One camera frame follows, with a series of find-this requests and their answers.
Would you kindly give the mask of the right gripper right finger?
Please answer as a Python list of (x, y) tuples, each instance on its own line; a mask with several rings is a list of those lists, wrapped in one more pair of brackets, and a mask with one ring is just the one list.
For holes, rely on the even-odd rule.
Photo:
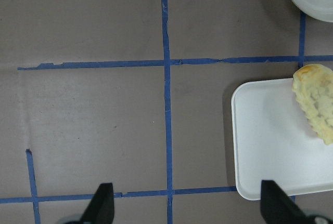
[(266, 223), (312, 223), (273, 180), (262, 180), (260, 212)]

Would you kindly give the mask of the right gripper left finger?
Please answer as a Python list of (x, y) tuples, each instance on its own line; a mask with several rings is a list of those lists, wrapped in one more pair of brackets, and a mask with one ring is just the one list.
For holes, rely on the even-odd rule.
[(79, 223), (109, 224), (113, 223), (115, 215), (113, 184), (99, 185)]

